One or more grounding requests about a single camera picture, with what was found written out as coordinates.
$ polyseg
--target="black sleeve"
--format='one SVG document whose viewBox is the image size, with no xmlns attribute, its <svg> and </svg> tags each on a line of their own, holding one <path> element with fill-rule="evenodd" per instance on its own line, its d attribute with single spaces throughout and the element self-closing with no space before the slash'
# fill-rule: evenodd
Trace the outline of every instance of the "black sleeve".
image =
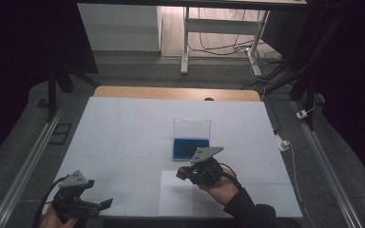
<svg viewBox="0 0 365 228">
<path fill-rule="evenodd" d="M 244 188 L 227 203 L 224 212 L 233 216 L 242 228 L 275 227 L 275 209 L 265 204 L 255 205 Z"/>
</svg>

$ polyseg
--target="wooden floor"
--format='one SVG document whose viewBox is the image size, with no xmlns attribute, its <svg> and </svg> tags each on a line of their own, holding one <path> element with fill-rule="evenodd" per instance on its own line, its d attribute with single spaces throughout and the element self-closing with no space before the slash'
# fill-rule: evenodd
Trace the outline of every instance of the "wooden floor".
<svg viewBox="0 0 365 228">
<path fill-rule="evenodd" d="M 263 11 L 244 10 L 244 9 L 205 9 L 191 8 L 190 18 L 208 18 L 224 20 L 245 20 L 258 21 Z M 183 48 L 183 16 L 184 8 L 181 7 L 162 7 L 163 30 L 162 30 L 162 57 L 181 57 Z M 188 36 L 189 57 L 221 57 L 221 58 L 247 58 L 241 50 L 237 53 L 235 46 L 251 45 L 252 35 L 233 35 L 233 34 L 213 34 L 190 32 Z M 260 44 L 258 51 L 265 53 L 272 49 L 266 44 Z"/>
</svg>

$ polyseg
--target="white wall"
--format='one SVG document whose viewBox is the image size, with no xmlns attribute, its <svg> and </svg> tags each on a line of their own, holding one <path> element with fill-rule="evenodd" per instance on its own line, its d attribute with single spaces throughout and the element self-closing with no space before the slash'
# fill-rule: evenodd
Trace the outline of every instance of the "white wall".
<svg viewBox="0 0 365 228">
<path fill-rule="evenodd" d="M 78 4 L 93 50 L 161 49 L 160 7 Z"/>
</svg>

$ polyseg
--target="blue ink pad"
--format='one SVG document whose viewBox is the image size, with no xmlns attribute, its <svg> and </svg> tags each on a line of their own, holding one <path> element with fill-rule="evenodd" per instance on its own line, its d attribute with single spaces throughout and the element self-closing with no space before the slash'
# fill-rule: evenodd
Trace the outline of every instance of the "blue ink pad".
<svg viewBox="0 0 365 228">
<path fill-rule="evenodd" d="M 198 147 L 209 147 L 209 140 L 174 139 L 173 159 L 191 160 Z"/>
</svg>

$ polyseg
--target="gray carpet floor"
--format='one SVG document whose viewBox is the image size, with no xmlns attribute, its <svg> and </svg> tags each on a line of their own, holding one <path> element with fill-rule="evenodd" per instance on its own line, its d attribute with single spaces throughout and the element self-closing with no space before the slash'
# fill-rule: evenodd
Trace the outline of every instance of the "gray carpet floor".
<svg viewBox="0 0 365 228">
<path fill-rule="evenodd" d="M 96 58 L 100 76 L 92 76 L 102 85 L 116 86 L 162 86 L 162 87 L 203 87 L 241 89 L 253 84 L 248 61 L 211 61 L 206 59 L 190 60 L 187 76 L 180 75 L 178 60 L 159 58 L 116 58 L 98 56 Z M 272 70 L 265 66 L 263 71 Z M 50 143 L 35 167 L 31 178 L 9 218 L 7 227 L 30 227 L 34 212 L 49 186 L 54 182 L 56 173 L 81 119 L 87 100 L 92 96 L 91 85 L 71 77 L 75 88 L 69 94 L 58 91 L 59 104 L 65 103 L 64 113 L 59 124 L 68 124 L 69 133 L 64 136 L 53 135 Z M 298 190 L 301 194 L 300 206 L 304 218 L 298 222 L 302 227 L 342 228 L 348 227 L 336 199 L 325 180 L 310 144 L 296 118 L 295 111 L 288 98 L 290 87 L 283 87 L 262 96 L 268 110 L 271 124 L 279 135 L 293 146 L 296 163 Z M 36 142 L 46 124 L 48 110 L 38 105 L 48 97 L 47 83 L 35 86 L 29 93 L 29 104 L 0 147 L 0 202 L 5 196 L 15 175 Z M 317 103 L 314 123 L 316 133 L 348 193 L 360 219 L 365 227 L 365 168 L 346 142 L 327 123 L 321 114 L 322 104 Z M 293 154 L 291 150 L 282 152 L 292 184 L 295 184 Z M 148 223 L 136 220 L 119 220 L 117 227 L 148 227 Z M 103 220 L 90 220 L 87 227 L 102 227 Z M 177 222 L 151 224 L 151 227 L 194 227 L 195 224 Z"/>
</svg>

